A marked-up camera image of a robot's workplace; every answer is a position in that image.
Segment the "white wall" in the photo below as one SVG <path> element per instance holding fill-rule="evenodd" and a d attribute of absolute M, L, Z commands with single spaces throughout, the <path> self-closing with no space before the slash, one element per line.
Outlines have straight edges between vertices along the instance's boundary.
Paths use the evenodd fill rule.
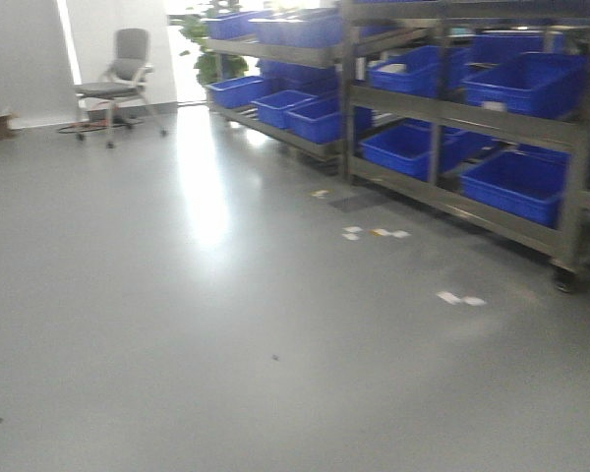
<path fill-rule="evenodd" d="M 15 128 L 74 120 L 75 96 L 55 0 L 0 0 L 0 111 Z"/>
<path fill-rule="evenodd" d="M 122 28 L 143 28 L 150 35 L 155 72 L 148 76 L 151 103 L 176 102 L 177 94 L 163 0 L 68 0 L 68 12 L 84 82 L 96 81 L 113 59 L 113 34 Z M 127 106 L 140 104 L 129 102 Z"/>

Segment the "chair backrest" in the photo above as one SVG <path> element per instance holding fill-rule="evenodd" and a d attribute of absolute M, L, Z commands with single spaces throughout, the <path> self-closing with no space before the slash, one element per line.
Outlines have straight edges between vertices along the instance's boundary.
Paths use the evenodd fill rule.
<path fill-rule="evenodd" d="M 148 32 L 127 28 L 116 31 L 116 59 L 111 68 L 119 79 L 130 81 L 148 59 Z"/>

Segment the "shelf caster wheel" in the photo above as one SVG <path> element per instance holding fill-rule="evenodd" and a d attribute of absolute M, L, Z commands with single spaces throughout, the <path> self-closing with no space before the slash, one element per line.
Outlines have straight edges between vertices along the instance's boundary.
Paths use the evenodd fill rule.
<path fill-rule="evenodd" d="M 575 293 L 578 285 L 577 274 L 558 267 L 555 269 L 553 283 L 561 293 Z"/>

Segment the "chair seat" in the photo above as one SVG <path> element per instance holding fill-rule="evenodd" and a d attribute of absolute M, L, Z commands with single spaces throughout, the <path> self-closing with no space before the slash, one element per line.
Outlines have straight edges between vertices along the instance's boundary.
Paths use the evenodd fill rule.
<path fill-rule="evenodd" d="M 112 98 L 114 96 L 131 96 L 138 93 L 136 87 L 117 82 L 92 82 L 75 86 L 76 93 L 83 97 Z"/>

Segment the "paper scrap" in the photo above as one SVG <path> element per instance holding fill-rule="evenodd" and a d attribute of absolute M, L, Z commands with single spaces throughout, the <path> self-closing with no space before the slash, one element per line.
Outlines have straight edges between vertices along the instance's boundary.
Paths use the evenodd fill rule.
<path fill-rule="evenodd" d="M 403 238 L 408 238 L 410 236 L 410 234 L 407 233 L 406 231 L 398 230 L 398 231 L 393 231 L 391 233 L 391 236 L 393 236 L 394 238 L 403 239 Z"/>
<path fill-rule="evenodd" d="M 373 234 L 374 236 L 390 236 L 391 235 L 391 233 L 389 233 L 386 229 L 382 229 L 382 228 L 371 229 L 370 233 Z"/>
<path fill-rule="evenodd" d="M 437 296 L 450 305 L 458 305 L 459 303 L 463 303 L 463 300 L 450 292 L 440 292 L 437 294 Z"/>
<path fill-rule="evenodd" d="M 483 108 L 494 111 L 507 111 L 507 105 L 500 101 L 484 101 Z"/>
<path fill-rule="evenodd" d="M 387 64 L 386 66 L 380 67 L 379 71 L 400 74 L 406 72 L 406 64 Z"/>
<path fill-rule="evenodd" d="M 325 197 L 329 193 L 330 193 L 330 190 L 317 190 L 317 191 L 311 193 L 311 197 L 315 197 L 317 199 L 322 199 L 323 197 Z"/>
<path fill-rule="evenodd" d="M 463 303 L 470 305 L 471 307 L 483 307 L 488 304 L 485 300 L 476 297 L 465 297 Z"/>

